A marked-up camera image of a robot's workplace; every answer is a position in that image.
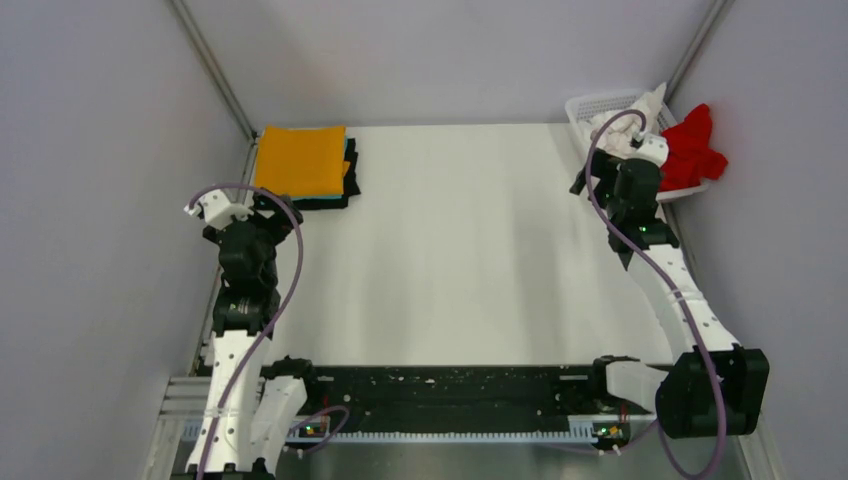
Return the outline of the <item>red t shirt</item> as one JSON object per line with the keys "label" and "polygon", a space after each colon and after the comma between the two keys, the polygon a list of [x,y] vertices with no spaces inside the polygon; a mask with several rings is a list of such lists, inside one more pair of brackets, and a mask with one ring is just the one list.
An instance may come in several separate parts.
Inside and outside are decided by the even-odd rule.
{"label": "red t shirt", "polygon": [[729,162],[710,146],[712,132],[711,109],[702,103],[682,122],[661,133],[669,148],[661,167],[661,192],[697,187],[703,180],[715,181],[724,174]]}

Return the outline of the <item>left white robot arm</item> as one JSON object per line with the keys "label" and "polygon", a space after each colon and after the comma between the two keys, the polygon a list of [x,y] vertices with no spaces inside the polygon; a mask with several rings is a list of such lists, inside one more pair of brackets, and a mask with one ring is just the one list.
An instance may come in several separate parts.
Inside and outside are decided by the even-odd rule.
{"label": "left white robot arm", "polygon": [[278,290],[277,247],[288,235],[303,241],[302,214],[286,195],[252,192],[250,203],[237,203],[209,188],[184,208],[204,222],[204,237],[218,248],[221,286],[209,391],[181,479],[274,478],[293,420],[321,397],[317,382],[267,359],[275,324],[295,291]]}

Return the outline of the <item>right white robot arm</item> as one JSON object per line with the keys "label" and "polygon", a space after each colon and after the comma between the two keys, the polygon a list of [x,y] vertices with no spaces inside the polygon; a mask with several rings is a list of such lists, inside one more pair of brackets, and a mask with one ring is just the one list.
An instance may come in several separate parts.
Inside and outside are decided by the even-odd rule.
{"label": "right white robot arm", "polygon": [[586,385],[589,404],[612,412],[624,401],[656,414],[673,438],[752,434],[758,424],[770,364],[720,322],[688,269],[680,241],[656,200],[661,171],[645,159],[593,153],[570,191],[594,185],[608,244],[641,289],[672,353],[669,368],[630,356],[604,355]]}

